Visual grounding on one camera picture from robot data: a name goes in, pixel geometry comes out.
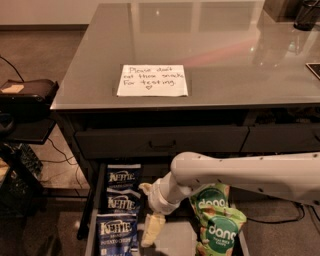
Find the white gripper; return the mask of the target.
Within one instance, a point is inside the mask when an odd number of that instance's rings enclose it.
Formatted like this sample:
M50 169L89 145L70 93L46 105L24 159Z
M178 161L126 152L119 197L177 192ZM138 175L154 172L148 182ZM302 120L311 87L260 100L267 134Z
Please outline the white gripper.
M146 216L144 223L141 246L146 248L155 242L164 227L166 223L164 215L174 212L180 204L170 203L163 197L160 191L160 179L157 179L152 185L150 183L141 183L139 189L148 196L148 205L154 212Z

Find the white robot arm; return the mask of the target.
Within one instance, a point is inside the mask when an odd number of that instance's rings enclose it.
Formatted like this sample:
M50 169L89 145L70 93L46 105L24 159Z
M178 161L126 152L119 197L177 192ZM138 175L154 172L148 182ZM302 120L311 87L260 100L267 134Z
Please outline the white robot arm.
M276 198L314 205L320 201L320 155L315 153L240 158L212 158L183 152L175 156L170 171L154 183L139 188L153 212L145 221L142 245L149 247L164 223L185 198L206 184L222 183Z

